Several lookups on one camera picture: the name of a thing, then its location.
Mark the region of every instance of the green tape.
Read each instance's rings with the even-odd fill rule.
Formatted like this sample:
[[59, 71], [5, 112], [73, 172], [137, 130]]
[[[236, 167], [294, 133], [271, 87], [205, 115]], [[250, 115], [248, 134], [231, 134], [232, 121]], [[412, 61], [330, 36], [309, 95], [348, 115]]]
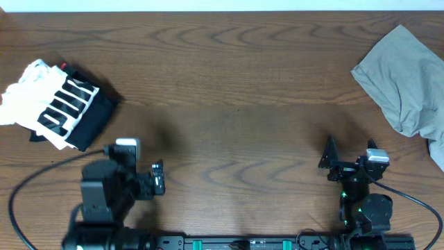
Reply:
[[284, 250], [291, 250], [291, 241], [289, 240], [284, 240], [282, 242], [282, 244], [284, 245], [283, 249]]
[[193, 250], [202, 250], [202, 242], [200, 240], [193, 241]]

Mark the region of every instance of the wood grain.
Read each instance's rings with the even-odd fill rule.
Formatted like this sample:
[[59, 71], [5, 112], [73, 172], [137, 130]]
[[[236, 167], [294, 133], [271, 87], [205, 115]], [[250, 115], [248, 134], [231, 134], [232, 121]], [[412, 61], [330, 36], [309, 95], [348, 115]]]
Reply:
[[[444, 212], [443, 173], [425, 141], [396, 133], [350, 70], [402, 24], [444, 58], [442, 12], [11, 14], [0, 23], [0, 90], [37, 58], [80, 65], [125, 99], [90, 147], [143, 143], [139, 170], [163, 158], [166, 195], [137, 202], [126, 224], [190, 235], [332, 231], [340, 186], [317, 163], [328, 135], [354, 160], [373, 138], [391, 166], [383, 183]], [[79, 152], [28, 142], [0, 127], [0, 249], [25, 249], [8, 220], [10, 191], [32, 172]], [[15, 212], [40, 249], [59, 249], [81, 201], [81, 166], [55, 169], [19, 193]], [[385, 191], [372, 187], [373, 192]], [[392, 233], [419, 249], [434, 216], [394, 200]], [[439, 240], [435, 249], [443, 249]]]

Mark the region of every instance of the black stripe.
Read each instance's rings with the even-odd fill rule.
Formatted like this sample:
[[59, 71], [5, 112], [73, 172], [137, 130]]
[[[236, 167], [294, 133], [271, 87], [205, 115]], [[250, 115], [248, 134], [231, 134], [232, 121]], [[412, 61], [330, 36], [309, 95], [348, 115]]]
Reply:
[[76, 107], [78, 109], [79, 113], [82, 113], [86, 107], [86, 105], [82, 101], [80, 101], [79, 99], [72, 97], [68, 94], [65, 94], [64, 92], [57, 91], [54, 96], [62, 99], [63, 101], [66, 101], [67, 103]]
[[74, 119], [78, 118], [78, 111], [69, 107], [65, 103], [54, 99], [50, 104], [50, 106], [53, 106], [54, 108], [57, 108], [58, 110], [67, 113], [69, 116], [74, 117]]
[[[55, 124], [53, 121], [46, 118], [44, 115], [49, 115], [50, 117], [58, 120], [59, 124]], [[62, 113], [57, 112], [52, 108], [46, 108], [46, 110], [40, 114], [39, 118], [37, 119], [37, 122], [47, 127], [49, 130], [53, 131], [54, 133], [57, 133], [60, 136], [65, 136], [68, 133], [68, 131], [64, 129], [62, 126], [63, 124], [65, 124], [67, 120], [68, 118]]]
[[93, 88], [92, 85], [89, 84], [89, 83], [76, 83], [75, 80], [74, 80], [72, 77], [70, 77], [70, 76], [67, 76], [67, 80], [72, 81], [72, 83], [74, 83], [75, 85], [77, 85], [77, 87], [79, 87], [79, 88], [84, 88], [84, 89], [89, 90], [89, 91], [91, 91], [91, 92], [94, 91], [94, 88]]
[[83, 99], [85, 101], [89, 101], [89, 99], [91, 98], [91, 95], [86, 93], [85, 91], [74, 87], [73, 85], [65, 82], [62, 85], [62, 89], [68, 91], [69, 93], [72, 93], [73, 95], [75, 95], [76, 97]]

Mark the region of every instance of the gray cloth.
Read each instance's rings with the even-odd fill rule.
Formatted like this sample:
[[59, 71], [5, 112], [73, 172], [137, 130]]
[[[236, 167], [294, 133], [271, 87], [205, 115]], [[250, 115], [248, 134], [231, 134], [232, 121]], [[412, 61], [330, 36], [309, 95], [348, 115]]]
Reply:
[[430, 156], [444, 171], [444, 62], [399, 25], [352, 75], [397, 132], [429, 139]]

